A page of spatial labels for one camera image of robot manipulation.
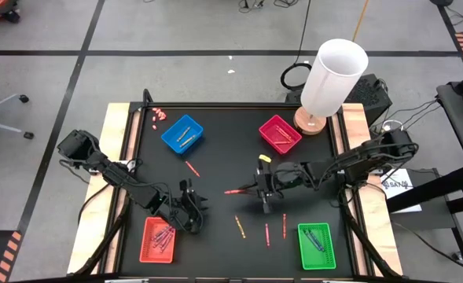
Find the white paper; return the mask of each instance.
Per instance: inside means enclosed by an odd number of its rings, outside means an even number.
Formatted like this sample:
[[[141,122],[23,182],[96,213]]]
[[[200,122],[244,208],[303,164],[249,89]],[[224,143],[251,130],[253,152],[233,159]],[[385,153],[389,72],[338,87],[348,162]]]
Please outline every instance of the white paper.
[[[387,194],[387,199],[395,197],[401,193],[404,193],[413,188],[411,183],[410,176],[407,174],[407,169],[398,169],[387,181],[383,182],[388,177],[388,174],[392,173],[394,170],[390,170],[387,174],[381,176],[381,184],[383,189]],[[403,212],[415,212],[421,211],[421,206],[419,204],[414,205],[410,208],[404,208],[400,211],[393,213],[403,213]]]

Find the green tray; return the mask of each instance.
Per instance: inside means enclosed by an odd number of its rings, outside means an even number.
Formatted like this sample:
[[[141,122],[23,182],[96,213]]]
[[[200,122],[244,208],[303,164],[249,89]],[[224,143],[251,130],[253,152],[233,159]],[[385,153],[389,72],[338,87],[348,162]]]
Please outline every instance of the green tray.
[[[324,247],[320,252],[305,235],[304,230],[309,229]],[[301,223],[297,226],[299,236],[299,249],[304,270],[330,270],[336,268],[333,240],[327,223]]]

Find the blue tray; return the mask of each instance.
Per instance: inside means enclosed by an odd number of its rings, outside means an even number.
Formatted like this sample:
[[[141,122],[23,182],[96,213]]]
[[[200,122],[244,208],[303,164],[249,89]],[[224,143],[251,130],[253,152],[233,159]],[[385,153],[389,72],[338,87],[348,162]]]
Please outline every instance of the blue tray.
[[[177,141],[187,127],[190,127],[189,131],[184,135],[181,141]],[[185,144],[183,147],[180,146],[193,135],[195,135],[195,137],[190,142]],[[199,123],[196,123],[189,115],[184,115],[172,127],[170,127],[170,129],[161,135],[161,139],[176,153],[183,154],[195,141],[201,138],[202,135],[203,127],[200,126]]]

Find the black table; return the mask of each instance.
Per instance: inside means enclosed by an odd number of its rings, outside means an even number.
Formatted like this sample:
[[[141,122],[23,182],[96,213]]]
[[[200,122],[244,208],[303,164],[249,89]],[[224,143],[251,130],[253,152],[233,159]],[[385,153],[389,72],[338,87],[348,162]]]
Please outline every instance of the black table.
[[[457,135],[458,141],[463,148],[463,100],[461,96],[454,92],[451,85],[438,86],[437,93],[438,102],[444,108],[451,126]],[[463,192],[463,167],[449,173],[448,175],[444,175],[441,178],[426,182],[421,186],[415,186],[415,188],[405,193],[388,199],[388,210],[390,212],[399,211],[403,208],[408,208],[415,204],[421,204],[427,201],[432,203],[432,200],[437,199],[436,203],[438,205],[438,211],[442,211],[444,209],[444,204],[439,202],[439,198],[443,198],[445,200],[441,200],[441,202],[446,202],[449,213],[454,214],[463,211],[463,197],[456,200],[448,200],[447,198],[444,198],[444,196],[460,189]],[[437,228],[445,228],[446,225],[450,225],[448,222],[445,222],[444,224],[441,224],[442,221],[437,222],[440,224]],[[454,231],[454,235],[463,257],[463,233],[460,229],[457,229],[456,233]]]
[[[193,180],[193,188],[209,199],[205,225],[197,236],[178,233],[175,261],[172,264],[140,263],[139,252],[145,218],[148,213],[134,205],[130,210],[123,242],[119,273],[123,276],[149,277],[351,277],[355,269],[354,248],[347,239],[348,230],[340,210],[330,206],[336,199],[336,181],[327,181],[319,192],[291,189],[285,200],[272,203],[274,212],[263,214],[259,199],[225,195],[252,181],[259,154],[273,159],[273,166],[285,161],[324,160],[333,156],[333,134],[326,127],[320,134],[307,137],[291,152],[281,156],[259,135],[259,127],[278,114],[292,125],[297,109],[289,105],[218,107],[162,107],[170,122],[156,123],[148,111],[142,121],[137,157],[144,165],[137,171],[143,182],[166,182],[173,192],[184,178]],[[177,156],[160,139],[174,121],[188,114],[204,128],[204,138],[183,156]],[[200,173],[198,178],[184,163],[188,160]],[[282,238],[282,214],[287,214],[287,239]],[[243,239],[234,216],[238,215],[247,235]],[[327,222],[330,225],[336,255],[335,270],[303,270],[299,253],[297,224]],[[270,227],[270,248],[266,247],[265,223]]]

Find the red tray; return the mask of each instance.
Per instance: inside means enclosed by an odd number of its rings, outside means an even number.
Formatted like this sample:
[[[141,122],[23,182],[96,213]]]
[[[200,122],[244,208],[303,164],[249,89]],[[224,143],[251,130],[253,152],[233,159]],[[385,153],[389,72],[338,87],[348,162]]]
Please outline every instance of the red tray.
[[[287,141],[287,138],[284,137],[277,130],[277,126],[280,127],[286,134],[288,134],[292,142],[288,144],[275,144],[275,142]],[[287,153],[296,143],[301,140],[301,134],[297,132],[293,127],[291,127],[287,122],[285,122],[279,115],[273,116],[268,120],[264,125],[259,128],[259,133],[261,136],[276,149],[280,154]]]
[[[168,224],[160,217],[148,217],[145,219],[144,235],[142,236],[142,243],[140,248],[140,262],[141,263],[171,263],[174,259],[175,247],[175,232],[171,238],[170,243],[163,252],[160,252],[160,247],[153,248],[154,245],[152,238]]]

